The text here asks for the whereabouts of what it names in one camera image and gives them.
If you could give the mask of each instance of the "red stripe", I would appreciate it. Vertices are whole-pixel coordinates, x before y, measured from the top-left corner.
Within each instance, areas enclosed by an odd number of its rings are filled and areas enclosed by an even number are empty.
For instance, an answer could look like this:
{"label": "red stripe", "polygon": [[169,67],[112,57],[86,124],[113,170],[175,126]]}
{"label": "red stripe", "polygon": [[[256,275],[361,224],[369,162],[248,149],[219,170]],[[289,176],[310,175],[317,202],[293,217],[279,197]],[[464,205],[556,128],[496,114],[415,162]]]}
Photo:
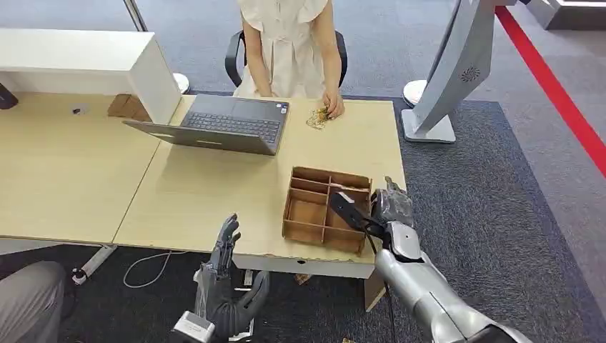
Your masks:
{"label": "red stripe", "polygon": [[530,39],[528,39],[507,8],[505,6],[497,6],[496,13],[505,31],[509,34],[513,44],[532,74],[535,75],[535,79],[539,82],[547,97],[554,104],[572,133],[577,137],[589,157],[593,160],[593,163],[602,172],[602,175],[606,177],[606,146],[600,139],[600,136],[587,123],[581,111],[572,102],[564,87],[556,79],[547,63],[545,63],[545,60],[532,45]]}

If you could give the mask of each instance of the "woman's arm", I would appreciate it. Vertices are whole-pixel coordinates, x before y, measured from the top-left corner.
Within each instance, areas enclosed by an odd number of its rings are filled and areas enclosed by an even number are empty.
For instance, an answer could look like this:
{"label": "woman's arm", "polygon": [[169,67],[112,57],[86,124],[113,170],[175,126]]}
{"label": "woman's arm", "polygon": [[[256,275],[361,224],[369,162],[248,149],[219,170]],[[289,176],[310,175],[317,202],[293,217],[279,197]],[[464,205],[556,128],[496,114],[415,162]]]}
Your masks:
{"label": "woman's arm", "polygon": [[341,56],[337,48],[337,38],[332,20],[332,0],[328,0],[326,7],[314,19],[313,33],[322,53],[324,63],[324,104],[328,107],[331,118],[343,114],[343,98],[339,95],[339,80],[341,79]]}
{"label": "woman's arm", "polygon": [[269,75],[263,62],[261,32],[250,26],[244,19],[244,16],[242,16],[242,27],[244,28],[244,38],[246,39],[248,70],[250,71],[254,85],[257,86],[257,90],[261,96],[271,97],[272,88],[269,85]]}

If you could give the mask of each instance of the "robotic arm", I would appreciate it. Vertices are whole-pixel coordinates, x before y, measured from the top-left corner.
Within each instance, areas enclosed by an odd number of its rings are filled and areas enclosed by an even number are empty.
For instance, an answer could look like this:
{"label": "robotic arm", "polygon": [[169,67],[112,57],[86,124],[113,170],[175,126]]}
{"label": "robotic arm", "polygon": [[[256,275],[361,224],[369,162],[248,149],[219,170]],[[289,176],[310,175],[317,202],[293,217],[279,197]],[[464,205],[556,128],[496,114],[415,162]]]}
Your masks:
{"label": "robotic arm", "polygon": [[[345,193],[330,195],[331,208],[352,228],[382,240],[375,266],[420,323],[428,342],[531,343],[517,330],[486,317],[467,305],[421,250],[412,228],[412,202],[389,177],[386,189],[373,195],[372,215],[359,212]],[[208,263],[195,279],[198,294],[194,313],[185,312],[173,328],[176,342],[227,341],[246,328],[269,293],[269,273],[260,272],[252,289],[240,300],[232,297],[229,278],[234,245],[240,234],[237,216],[228,218]]]}
{"label": "robotic arm", "polygon": [[457,296],[421,250],[406,192],[389,177],[386,181],[387,189],[378,189],[373,196],[370,218],[358,212],[346,194],[331,194],[330,204],[351,227],[383,241],[374,264],[421,324],[428,342],[530,343],[517,330],[496,323]]}

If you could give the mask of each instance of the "floor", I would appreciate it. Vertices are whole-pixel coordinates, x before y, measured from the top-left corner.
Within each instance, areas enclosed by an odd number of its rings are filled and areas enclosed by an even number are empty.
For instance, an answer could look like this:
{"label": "floor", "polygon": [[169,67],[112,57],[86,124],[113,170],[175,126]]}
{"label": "floor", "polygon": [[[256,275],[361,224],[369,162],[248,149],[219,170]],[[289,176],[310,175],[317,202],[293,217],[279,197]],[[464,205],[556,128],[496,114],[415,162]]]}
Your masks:
{"label": "floor", "polygon": [[[342,93],[399,96],[405,82],[423,78],[452,2],[334,0],[336,27],[349,53]],[[1,27],[133,29],[119,0],[0,0],[0,6]],[[222,59],[229,37],[240,27],[236,1],[139,0],[139,7],[173,70],[186,74],[195,89],[233,90]],[[523,5],[510,10],[605,140],[606,32],[547,32]],[[501,104],[583,277],[606,313],[605,179],[498,23],[491,77],[470,99]]]}

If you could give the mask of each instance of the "white cable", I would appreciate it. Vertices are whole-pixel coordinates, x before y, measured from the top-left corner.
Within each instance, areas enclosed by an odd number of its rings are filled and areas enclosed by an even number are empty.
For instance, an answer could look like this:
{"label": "white cable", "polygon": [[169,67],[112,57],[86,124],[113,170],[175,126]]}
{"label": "white cable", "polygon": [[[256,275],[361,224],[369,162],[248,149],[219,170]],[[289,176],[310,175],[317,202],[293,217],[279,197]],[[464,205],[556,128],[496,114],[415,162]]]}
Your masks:
{"label": "white cable", "polygon": [[[143,288],[143,287],[147,287],[150,284],[153,284],[154,282],[158,281],[158,279],[162,276],[162,273],[164,273],[164,269],[166,269],[167,267],[167,263],[169,263],[169,259],[171,255],[180,255],[180,254],[186,254],[187,252],[164,252],[162,254],[157,254],[157,255],[152,255],[149,257],[144,257],[142,259],[139,259],[137,261],[135,261],[135,263],[131,264],[131,266],[126,270],[126,273],[124,273],[124,277],[122,278],[122,283],[124,284],[124,286],[128,287],[128,288]],[[164,260],[164,265],[162,266],[162,269],[160,269],[160,273],[158,273],[158,275],[156,276],[155,279],[151,280],[150,282],[147,282],[145,284],[129,284],[128,282],[126,282],[126,277],[129,276],[129,273],[131,271],[131,269],[133,269],[134,266],[136,266],[138,263],[143,262],[143,261],[147,261],[148,259],[155,259],[156,257],[162,257],[162,256],[166,256],[167,258]]]}

